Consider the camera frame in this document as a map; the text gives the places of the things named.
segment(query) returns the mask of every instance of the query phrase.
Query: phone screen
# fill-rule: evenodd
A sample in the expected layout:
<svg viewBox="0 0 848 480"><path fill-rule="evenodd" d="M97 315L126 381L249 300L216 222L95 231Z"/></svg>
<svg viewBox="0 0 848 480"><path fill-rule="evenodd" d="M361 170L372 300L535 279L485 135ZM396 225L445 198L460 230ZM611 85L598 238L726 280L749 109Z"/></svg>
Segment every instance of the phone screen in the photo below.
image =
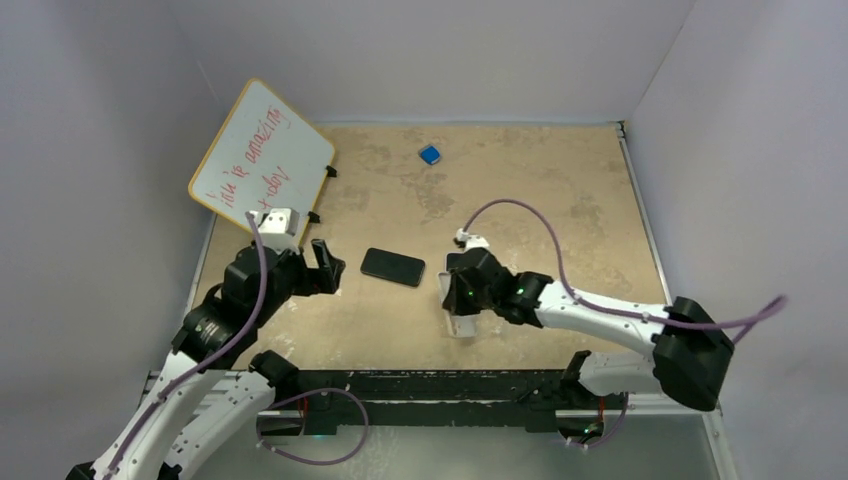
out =
<svg viewBox="0 0 848 480"><path fill-rule="evenodd" d="M424 260L379 248L369 248L365 252L359 271L390 282L417 287L424 275Z"/></svg>

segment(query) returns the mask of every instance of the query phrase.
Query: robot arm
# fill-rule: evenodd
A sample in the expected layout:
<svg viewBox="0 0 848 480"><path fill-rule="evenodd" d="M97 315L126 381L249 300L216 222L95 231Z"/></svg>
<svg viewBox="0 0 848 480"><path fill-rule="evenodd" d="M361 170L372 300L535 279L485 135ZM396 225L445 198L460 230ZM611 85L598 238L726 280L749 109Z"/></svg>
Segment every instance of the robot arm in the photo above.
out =
<svg viewBox="0 0 848 480"><path fill-rule="evenodd" d="M453 331L473 333L473 319L491 310L506 321L537 328L565 328L603 338L632 352L580 352L569 370L595 395L618 392L659 393L702 411L713 410L733 343L721 331L693 331L649 322L648 315L689 323L714 323L696 302L678 297L671 306L625 302L575 290L536 272L513 274L489 251L479 236L460 232L464 252L450 272L442 274L442 307ZM580 305L576 296L609 308L642 315L624 318Z"/></svg>
<svg viewBox="0 0 848 480"><path fill-rule="evenodd" d="M272 209L258 220L268 278L253 325L226 354L174 391L164 393L174 379L223 349L247 324L259 296L256 246L242 249L227 266L223 283L212 287L203 302L185 316L156 385L124 431L96 461L76 466L69 480L189 479L236 429L273 402L280 379L251 371L220 401L192 419L206 394L257 340L259 328L274 312L292 295L335 293L345 263L330 254L323 240L313 240L318 268L307 267L293 237L298 222L293 210Z"/></svg>

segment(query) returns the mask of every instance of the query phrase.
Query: small blue object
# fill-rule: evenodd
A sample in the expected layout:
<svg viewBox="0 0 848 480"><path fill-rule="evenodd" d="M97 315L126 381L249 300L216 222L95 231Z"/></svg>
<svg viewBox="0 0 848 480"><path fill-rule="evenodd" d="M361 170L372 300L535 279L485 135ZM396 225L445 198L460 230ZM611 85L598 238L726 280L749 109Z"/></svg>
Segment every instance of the small blue object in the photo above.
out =
<svg viewBox="0 0 848 480"><path fill-rule="evenodd" d="M442 154L432 145L422 148L418 152L418 156L421 157L421 160L427 162L428 165L433 165L442 159Z"/></svg>

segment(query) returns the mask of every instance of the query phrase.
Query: gray wall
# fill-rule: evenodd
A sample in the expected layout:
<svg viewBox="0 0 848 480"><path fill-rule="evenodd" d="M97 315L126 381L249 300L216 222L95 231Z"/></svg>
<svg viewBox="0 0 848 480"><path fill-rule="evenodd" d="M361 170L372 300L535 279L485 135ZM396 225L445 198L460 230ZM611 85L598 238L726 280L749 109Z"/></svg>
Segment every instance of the gray wall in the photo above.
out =
<svg viewBox="0 0 848 480"><path fill-rule="evenodd" d="M846 32L840 0L697 2L632 117L673 293L718 319L790 295L722 395L746 478L848 476Z"/></svg>
<svg viewBox="0 0 848 480"><path fill-rule="evenodd" d="M217 94L316 121L622 120L694 0L171 0Z"/></svg>
<svg viewBox="0 0 848 480"><path fill-rule="evenodd" d="M0 2L0 97L0 476L65 478L181 319L223 109L164 0Z"/></svg>

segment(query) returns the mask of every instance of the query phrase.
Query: tan tabletop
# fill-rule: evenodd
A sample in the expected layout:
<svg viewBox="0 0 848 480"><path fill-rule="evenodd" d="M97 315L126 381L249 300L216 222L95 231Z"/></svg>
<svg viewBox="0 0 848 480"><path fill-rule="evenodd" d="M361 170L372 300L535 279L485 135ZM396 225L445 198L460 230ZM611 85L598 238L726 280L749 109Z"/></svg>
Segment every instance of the tan tabletop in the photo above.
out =
<svg viewBox="0 0 848 480"><path fill-rule="evenodd" d="M337 149L338 178L324 185L306 241L323 238L347 262L336 295L293 297L242 355L245 367L274 349L305 369L563 368L575 351L619 350L563 330L514 326L484 312L473 339L448 335L436 274L457 251L454 233L489 200L511 197L540 209L562 243L566 273L580 289L638 303L663 303L639 209L612 127L324 127ZM418 150L436 145L429 166ZM473 225L513 271L557 276L550 237L529 212L497 205ZM200 277L200 302L250 235L219 218ZM359 272L369 247L423 258L418 288ZM311 252L308 261L314 266Z"/></svg>

